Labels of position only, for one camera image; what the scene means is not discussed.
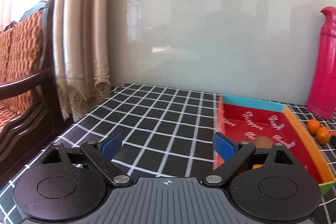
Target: patterned cushion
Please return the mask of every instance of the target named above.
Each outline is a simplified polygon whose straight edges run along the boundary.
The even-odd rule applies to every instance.
[[[18,115],[0,103],[0,132],[7,122],[18,117]]]
[[[12,29],[6,81],[14,81],[33,71],[40,57],[42,11],[32,14]],[[0,101],[14,113],[21,115],[33,102],[33,91]]]
[[[6,82],[9,50],[11,48],[12,29],[0,34],[0,84]]]

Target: orange fruit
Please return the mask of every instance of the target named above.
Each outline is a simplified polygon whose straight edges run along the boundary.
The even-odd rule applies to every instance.
[[[320,127],[316,132],[316,140],[319,144],[326,144],[329,142],[331,133],[327,127]]]
[[[255,165],[253,165],[253,169],[257,169],[257,168],[260,168],[260,167],[262,167],[262,164],[255,164]]]
[[[308,123],[307,123],[307,129],[309,131],[309,133],[313,136],[315,136],[317,130],[320,128],[320,123],[318,120],[315,119],[311,119]]]

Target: table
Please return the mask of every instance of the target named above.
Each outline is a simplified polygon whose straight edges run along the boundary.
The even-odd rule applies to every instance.
[[[123,147],[112,160],[121,170],[137,177],[203,177],[214,163],[212,136],[219,95],[192,90],[140,84],[116,87],[110,97],[73,124],[56,141],[65,147],[79,147],[87,141],[101,141],[112,132],[121,132]],[[287,104],[299,120],[312,115],[304,106]],[[317,118],[330,130],[332,120]],[[336,149],[320,147],[336,173]],[[27,164],[0,193],[0,221],[18,224],[22,218],[12,195],[13,188],[39,155]],[[321,200],[314,216],[320,224],[336,223],[336,189]]]

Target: window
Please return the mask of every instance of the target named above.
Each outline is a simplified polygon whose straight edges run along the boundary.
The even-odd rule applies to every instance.
[[[127,38],[129,41],[141,40],[140,5],[140,0],[127,0]]]

